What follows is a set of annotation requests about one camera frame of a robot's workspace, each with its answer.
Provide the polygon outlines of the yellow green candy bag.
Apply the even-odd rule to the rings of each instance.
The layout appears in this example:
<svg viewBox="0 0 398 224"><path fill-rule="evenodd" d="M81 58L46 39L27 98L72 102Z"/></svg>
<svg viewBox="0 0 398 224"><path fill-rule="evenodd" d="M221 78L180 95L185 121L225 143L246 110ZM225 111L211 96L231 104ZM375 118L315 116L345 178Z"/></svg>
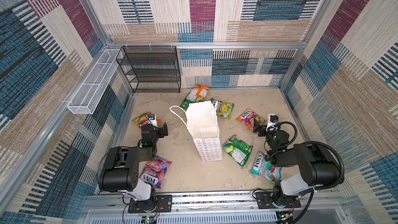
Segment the yellow green candy bag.
<svg viewBox="0 0 398 224"><path fill-rule="evenodd" d="M219 101L214 98L211 98L211 102L215 107L216 114L219 117L223 117L226 119L231 119L233 108L235 106L234 103Z"/></svg>

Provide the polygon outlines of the white paper bag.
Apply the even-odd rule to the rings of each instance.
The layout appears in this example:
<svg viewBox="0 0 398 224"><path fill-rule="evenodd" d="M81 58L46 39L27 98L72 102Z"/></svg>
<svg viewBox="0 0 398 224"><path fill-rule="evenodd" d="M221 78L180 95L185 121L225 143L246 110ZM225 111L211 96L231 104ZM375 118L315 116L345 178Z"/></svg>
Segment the white paper bag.
<svg viewBox="0 0 398 224"><path fill-rule="evenodd" d="M192 103L187 110L179 106L171 106L169 110L186 126L203 162L222 159L216 107L212 102Z"/></svg>

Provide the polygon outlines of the pink Fox's candy bag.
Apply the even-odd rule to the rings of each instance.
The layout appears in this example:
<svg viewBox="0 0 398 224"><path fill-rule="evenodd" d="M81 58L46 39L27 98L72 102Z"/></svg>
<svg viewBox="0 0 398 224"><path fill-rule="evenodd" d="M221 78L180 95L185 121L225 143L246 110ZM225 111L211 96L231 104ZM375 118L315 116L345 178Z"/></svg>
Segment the pink Fox's candy bag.
<svg viewBox="0 0 398 224"><path fill-rule="evenodd" d="M255 120L263 125L265 123L265 119L252 111L251 109L247 109L243 114L241 114L237 119L239 122L243 123L246 127L253 130L255 126Z"/></svg>

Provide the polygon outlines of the orange green snack bag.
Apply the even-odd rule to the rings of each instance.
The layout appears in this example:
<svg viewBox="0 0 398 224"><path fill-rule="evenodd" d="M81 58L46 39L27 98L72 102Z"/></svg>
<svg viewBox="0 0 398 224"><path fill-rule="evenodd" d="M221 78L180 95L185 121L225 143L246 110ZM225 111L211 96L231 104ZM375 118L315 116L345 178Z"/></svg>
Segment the orange green snack bag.
<svg viewBox="0 0 398 224"><path fill-rule="evenodd" d="M190 93L183 100L180 107L184 110L187 110L189 105L192 103L204 102L207 94L210 92L211 87L196 84L194 88L190 91Z"/></svg>

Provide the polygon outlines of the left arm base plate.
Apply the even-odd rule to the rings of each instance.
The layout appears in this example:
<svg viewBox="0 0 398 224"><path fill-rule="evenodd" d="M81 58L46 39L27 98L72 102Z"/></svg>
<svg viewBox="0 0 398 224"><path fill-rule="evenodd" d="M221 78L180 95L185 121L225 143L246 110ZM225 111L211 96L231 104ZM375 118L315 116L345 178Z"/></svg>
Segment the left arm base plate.
<svg viewBox="0 0 398 224"><path fill-rule="evenodd" d="M156 195L151 196L145 201L135 201L133 198L128 203L129 214L154 214L154 213L169 213L172 209L173 197L172 195Z"/></svg>

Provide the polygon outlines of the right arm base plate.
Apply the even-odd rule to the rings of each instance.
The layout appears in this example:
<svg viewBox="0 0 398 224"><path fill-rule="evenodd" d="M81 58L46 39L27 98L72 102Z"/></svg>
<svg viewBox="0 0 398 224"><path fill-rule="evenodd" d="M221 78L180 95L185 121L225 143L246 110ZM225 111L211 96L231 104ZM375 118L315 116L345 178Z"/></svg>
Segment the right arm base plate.
<svg viewBox="0 0 398 224"><path fill-rule="evenodd" d="M255 193L259 209L300 208L302 205L298 197L285 195L273 196L271 191L258 191Z"/></svg>

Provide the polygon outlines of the purple Fox's candy bag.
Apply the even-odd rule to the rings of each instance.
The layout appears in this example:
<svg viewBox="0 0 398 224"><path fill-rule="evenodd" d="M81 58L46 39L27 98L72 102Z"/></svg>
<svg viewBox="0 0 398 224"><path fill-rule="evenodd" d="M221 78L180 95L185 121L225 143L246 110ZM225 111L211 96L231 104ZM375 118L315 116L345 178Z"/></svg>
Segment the purple Fox's candy bag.
<svg viewBox="0 0 398 224"><path fill-rule="evenodd" d="M153 160L146 163L140 175L140 179L145 183L160 189L163 184L165 174L171 164L171 161L156 156Z"/></svg>

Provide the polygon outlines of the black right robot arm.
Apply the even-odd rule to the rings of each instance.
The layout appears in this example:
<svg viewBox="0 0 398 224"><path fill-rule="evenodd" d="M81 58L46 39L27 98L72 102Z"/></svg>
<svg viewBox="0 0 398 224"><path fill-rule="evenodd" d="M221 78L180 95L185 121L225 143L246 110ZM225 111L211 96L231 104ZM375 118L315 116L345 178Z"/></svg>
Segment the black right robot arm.
<svg viewBox="0 0 398 224"><path fill-rule="evenodd" d="M272 115L268 124L254 121L253 132L265 138L269 150L259 153L253 168L287 168L298 166L299 172L288 179L277 179L272 190L254 190L253 197L259 208L285 208L300 206L299 197L317 190L334 188L344 182L345 166L338 152L331 146L308 141L294 144L297 133L291 137L282 130L289 121L280 122Z"/></svg>

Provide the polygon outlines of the teal Fox's candy bag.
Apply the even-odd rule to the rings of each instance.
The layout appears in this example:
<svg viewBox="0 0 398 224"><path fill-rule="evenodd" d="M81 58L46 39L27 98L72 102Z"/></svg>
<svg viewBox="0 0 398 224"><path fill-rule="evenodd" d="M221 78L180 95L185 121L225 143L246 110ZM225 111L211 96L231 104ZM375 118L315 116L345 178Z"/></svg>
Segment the teal Fox's candy bag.
<svg viewBox="0 0 398 224"><path fill-rule="evenodd" d="M265 154L259 151L254 160L251 174L261 176L273 183L276 183L281 179L281 168L274 167L272 164L266 161Z"/></svg>

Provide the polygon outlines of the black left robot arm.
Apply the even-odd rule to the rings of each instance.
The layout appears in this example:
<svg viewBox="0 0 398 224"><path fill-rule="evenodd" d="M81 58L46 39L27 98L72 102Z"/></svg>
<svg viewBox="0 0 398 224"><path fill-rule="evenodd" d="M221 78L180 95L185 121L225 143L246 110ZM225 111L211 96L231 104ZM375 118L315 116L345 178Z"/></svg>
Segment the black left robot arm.
<svg viewBox="0 0 398 224"><path fill-rule="evenodd" d="M166 206L171 197L158 198L165 173L172 164L157 156L157 142L168 136L168 127L151 123L141 127L142 139L137 146L118 146L104 156L98 169L98 185L101 191L121 193L129 213L155 213Z"/></svg>

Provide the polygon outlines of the orange fruits candy bag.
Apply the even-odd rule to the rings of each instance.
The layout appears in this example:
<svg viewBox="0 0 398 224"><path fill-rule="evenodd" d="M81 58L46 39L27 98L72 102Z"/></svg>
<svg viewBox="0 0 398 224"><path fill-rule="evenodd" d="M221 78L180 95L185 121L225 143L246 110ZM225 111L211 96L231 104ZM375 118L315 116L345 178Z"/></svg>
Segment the orange fruits candy bag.
<svg viewBox="0 0 398 224"><path fill-rule="evenodd" d="M145 112L134 118L132 122L141 129L142 126L146 124L152 124L154 127L158 127L158 124L160 124L162 121L157 118L156 114L153 114L151 112Z"/></svg>

